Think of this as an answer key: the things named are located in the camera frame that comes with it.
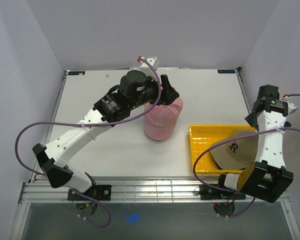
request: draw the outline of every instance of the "white table surface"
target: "white table surface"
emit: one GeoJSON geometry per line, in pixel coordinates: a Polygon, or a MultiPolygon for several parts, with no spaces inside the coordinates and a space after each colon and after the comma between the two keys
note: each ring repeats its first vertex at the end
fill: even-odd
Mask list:
{"type": "MultiPolygon", "coordinates": [[[[56,122],[77,123],[128,70],[86,71],[66,78],[56,122]]],[[[236,74],[217,70],[159,69],[183,99],[183,110],[171,137],[154,141],[143,129],[143,117],[99,135],[70,161],[94,177],[191,177],[189,125],[246,125],[248,115],[236,74]]],[[[144,107],[131,115],[141,113],[144,107]]],[[[50,140],[69,128],[54,126],[50,140]]]]}

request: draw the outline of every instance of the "cable tie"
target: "cable tie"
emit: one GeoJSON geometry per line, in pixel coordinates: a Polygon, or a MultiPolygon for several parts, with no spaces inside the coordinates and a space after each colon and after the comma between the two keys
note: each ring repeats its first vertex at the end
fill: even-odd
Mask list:
{"type": "Polygon", "coordinates": [[[281,134],[285,133],[285,131],[281,130],[278,126],[275,126],[274,128],[276,129],[277,132],[279,132],[281,134]]]}
{"type": "Polygon", "coordinates": [[[81,124],[81,127],[85,130],[85,132],[92,138],[92,140],[95,141],[96,138],[90,134],[90,132],[88,131],[88,129],[85,126],[85,123],[82,121],[80,121],[79,123],[81,124]]]}

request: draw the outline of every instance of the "white wall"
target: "white wall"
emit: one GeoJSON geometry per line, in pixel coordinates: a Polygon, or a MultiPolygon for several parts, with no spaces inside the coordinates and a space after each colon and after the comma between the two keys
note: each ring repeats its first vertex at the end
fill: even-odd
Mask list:
{"type": "Polygon", "coordinates": [[[65,70],[236,68],[278,0],[27,0],[65,70]]]}
{"type": "MultiPolygon", "coordinates": [[[[250,105],[265,84],[279,86],[281,96],[300,93],[300,0],[278,2],[243,66],[242,77],[250,105]]],[[[292,100],[299,110],[288,120],[300,127],[300,98],[292,100]]],[[[286,132],[284,140],[284,160],[294,173],[288,191],[300,228],[300,133],[286,132]]]]}
{"type": "MultiPolygon", "coordinates": [[[[0,240],[8,239],[23,181],[31,174],[14,154],[26,125],[52,117],[63,70],[25,0],[0,0],[0,240]]],[[[29,130],[20,154],[29,166],[45,127],[29,130]]]]}

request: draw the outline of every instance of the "pink baseball cap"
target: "pink baseball cap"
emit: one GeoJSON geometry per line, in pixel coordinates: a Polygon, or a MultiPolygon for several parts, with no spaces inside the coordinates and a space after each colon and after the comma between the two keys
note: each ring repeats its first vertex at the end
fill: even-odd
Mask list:
{"type": "MultiPolygon", "coordinates": [[[[144,110],[146,111],[152,105],[146,103],[144,110]]],[[[168,139],[173,133],[179,114],[184,107],[184,102],[181,97],[178,97],[174,102],[168,106],[155,106],[143,118],[144,131],[149,138],[162,141],[168,139]]]]}

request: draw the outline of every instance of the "white robotic arm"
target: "white robotic arm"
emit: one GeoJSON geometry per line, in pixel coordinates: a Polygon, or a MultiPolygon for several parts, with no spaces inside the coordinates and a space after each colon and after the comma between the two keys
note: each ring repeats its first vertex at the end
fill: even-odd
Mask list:
{"type": "MultiPolygon", "coordinates": [[[[287,115],[298,108],[289,99],[279,100],[278,87],[262,86],[253,105],[253,111],[245,119],[257,131],[290,127],[287,115]]],[[[273,203],[293,181],[293,173],[286,170],[283,157],[284,131],[258,136],[258,148],[254,163],[241,174],[227,173],[219,184],[236,192],[273,203]]]]}
{"type": "MultiPolygon", "coordinates": [[[[156,57],[147,61],[158,67],[156,57]]],[[[140,70],[131,70],[121,78],[120,85],[94,104],[94,107],[78,122],[82,127],[73,127],[56,140],[46,145],[36,144],[32,151],[53,188],[67,186],[86,196],[96,195],[95,182],[88,173],[71,166],[70,159],[91,140],[115,125],[89,126],[89,124],[115,123],[126,119],[130,112],[145,103],[153,103],[158,98],[158,83],[144,63],[140,70]]],[[[179,94],[172,88],[167,75],[161,75],[161,97],[158,105],[170,105],[179,94]]]]}

